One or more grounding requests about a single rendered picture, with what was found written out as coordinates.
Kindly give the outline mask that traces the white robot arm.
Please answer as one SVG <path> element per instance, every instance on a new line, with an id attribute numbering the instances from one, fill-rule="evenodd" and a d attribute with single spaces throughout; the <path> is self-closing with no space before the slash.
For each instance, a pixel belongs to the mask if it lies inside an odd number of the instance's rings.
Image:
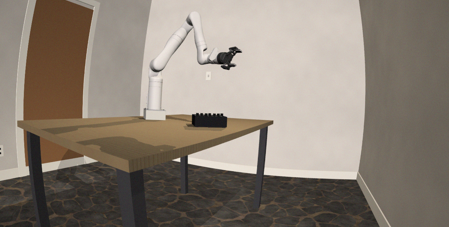
<path id="1" fill-rule="evenodd" d="M 167 65 L 170 57 L 186 39 L 188 33 L 194 28 L 194 38 L 197 47 L 197 61 L 200 65 L 218 64 L 218 48 L 215 47 L 211 53 L 203 54 L 207 50 L 204 39 L 200 13 L 193 11 L 186 18 L 183 25 L 173 33 L 167 41 L 163 51 L 150 62 L 149 65 L 149 88 L 147 94 L 146 109 L 161 110 L 162 101 L 162 70 Z"/>

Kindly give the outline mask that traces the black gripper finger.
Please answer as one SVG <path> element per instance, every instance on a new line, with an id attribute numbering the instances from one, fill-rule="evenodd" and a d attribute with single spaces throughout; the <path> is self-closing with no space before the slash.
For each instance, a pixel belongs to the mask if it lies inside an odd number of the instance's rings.
<path id="1" fill-rule="evenodd" d="M 228 60 L 227 60 L 226 58 L 224 58 L 224 59 L 225 59 L 226 63 L 220 66 L 220 67 L 222 67 L 223 69 L 225 69 L 225 70 L 230 70 L 231 67 L 236 67 L 236 66 L 237 66 L 236 64 L 231 64 L 230 62 L 228 62 Z M 225 66 L 226 64 L 227 64 L 228 66 Z"/>
<path id="2" fill-rule="evenodd" d="M 231 48 L 229 48 L 229 53 L 227 53 L 226 56 L 228 56 L 231 53 L 233 53 L 233 56 L 235 56 L 236 53 L 242 53 L 242 51 L 240 49 L 238 49 L 237 47 L 231 47 Z"/>

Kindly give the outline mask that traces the black lighting desk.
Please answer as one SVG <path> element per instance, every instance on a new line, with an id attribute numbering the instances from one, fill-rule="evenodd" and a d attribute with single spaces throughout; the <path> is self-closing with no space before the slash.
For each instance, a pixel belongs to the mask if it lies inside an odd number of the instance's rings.
<path id="1" fill-rule="evenodd" d="M 203 113 L 196 113 L 195 115 L 192 115 L 192 124 L 195 127 L 227 127 L 227 117 L 223 116 L 223 113 L 217 113 L 217 115 L 205 113 L 205 116 Z"/>

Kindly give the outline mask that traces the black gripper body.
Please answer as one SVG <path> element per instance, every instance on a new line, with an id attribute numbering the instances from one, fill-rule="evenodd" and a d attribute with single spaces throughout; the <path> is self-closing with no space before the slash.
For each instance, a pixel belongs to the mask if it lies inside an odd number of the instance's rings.
<path id="1" fill-rule="evenodd" d="M 229 52 L 220 52 L 217 56 L 217 61 L 219 64 L 223 65 L 226 63 L 225 59 L 226 58 L 228 60 L 228 62 L 232 61 L 233 55 L 229 54 L 228 56 L 226 56 L 226 54 Z"/>

